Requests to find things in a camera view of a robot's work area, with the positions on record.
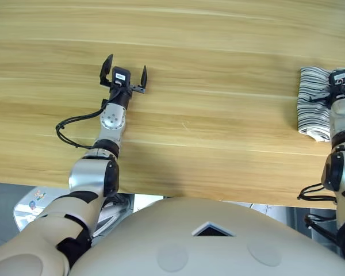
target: gray floor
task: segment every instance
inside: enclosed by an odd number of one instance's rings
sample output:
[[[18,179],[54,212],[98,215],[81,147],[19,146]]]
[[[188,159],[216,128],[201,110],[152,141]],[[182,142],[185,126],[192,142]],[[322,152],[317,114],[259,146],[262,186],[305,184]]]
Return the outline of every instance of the gray floor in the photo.
[[[33,187],[0,183],[0,245],[18,234],[13,218],[14,206]]]
[[[17,226],[13,218],[14,206],[19,202],[19,200],[29,193],[33,187],[31,186],[21,186],[21,185],[11,185],[0,183],[0,245],[6,241],[15,237],[19,233]],[[321,237],[315,231],[311,231],[304,225],[304,215],[309,213],[316,213],[322,216],[331,217],[335,211],[334,210],[318,210],[318,209],[305,209],[305,208],[290,208],[283,206],[273,206],[273,205],[261,205],[261,204],[246,204],[246,207],[255,209],[263,214],[266,214],[292,228],[299,231],[300,233],[308,236],[309,238],[316,240],[322,245],[328,247],[334,252],[338,252],[338,249],[334,244],[330,243],[327,239]],[[323,227],[327,228],[332,232],[336,232],[336,223],[323,224]]]

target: white label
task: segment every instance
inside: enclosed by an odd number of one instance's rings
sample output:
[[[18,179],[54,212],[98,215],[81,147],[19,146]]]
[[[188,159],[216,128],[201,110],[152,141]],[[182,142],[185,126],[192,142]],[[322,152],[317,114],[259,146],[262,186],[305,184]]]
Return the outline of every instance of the white label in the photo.
[[[125,80],[125,76],[124,76],[124,75],[121,75],[121,74],[118,74],[118,73],[115,74],[115,77],[116,77],[117,79],[121,79],[122,81]]]
[[[338,81],[339,79],[343,79],[343,78],[345,78],[345,73],[334,76],[334,80],[336,80],[336,81]]]

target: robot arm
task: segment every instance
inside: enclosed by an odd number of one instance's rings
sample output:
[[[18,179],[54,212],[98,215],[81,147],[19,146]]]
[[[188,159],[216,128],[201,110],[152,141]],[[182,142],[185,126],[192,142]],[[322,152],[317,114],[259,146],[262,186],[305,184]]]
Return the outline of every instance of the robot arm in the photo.
[[[321,183],[336,195],[337,243],[345,257],[345,70],[336,70],[329,77],[328,103],[332,152],[328,155]]]
[[[100,74],[101,84],[110,88],[110,98],[102,103],[101,131],[71,170],[70,194],[55,199],[19,235],[0,247],[0,275],[67,275],[91,247],[104,201],[118,191],[117,157],[132,91],[143,93],[147,84],[145,67],[141,86],[131,86],[131,73],[119,67],[113,68],[112,81],[108,81],[111,63],[112,55]]]

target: wooden table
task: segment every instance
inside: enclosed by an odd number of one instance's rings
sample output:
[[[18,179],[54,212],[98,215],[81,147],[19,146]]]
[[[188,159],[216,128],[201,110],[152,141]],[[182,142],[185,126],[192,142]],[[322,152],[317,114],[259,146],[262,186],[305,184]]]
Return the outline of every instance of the wooden table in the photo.
[[[291,206],[327,143],[297,132],[300,67],[345,66],[345,0],[0,0],[0,182],[67,187],[84,150],[62,119],[99,108],[108,54],[148,66],[119,159],[121,191]],[[97,118],[66,134],[91,144]]]

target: striped cloth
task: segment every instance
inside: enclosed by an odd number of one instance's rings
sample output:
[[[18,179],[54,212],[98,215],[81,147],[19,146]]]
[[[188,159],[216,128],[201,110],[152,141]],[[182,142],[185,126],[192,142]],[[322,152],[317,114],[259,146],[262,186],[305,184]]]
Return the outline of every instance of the striped cloth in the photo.
[[[310,97],[320,96],[329,87],[330,71],[308,66],[300,71],[299,95],[297,100],[299,133],[309,135],[317,142],[329,142],[329,109],[325,101],[311,102]]]

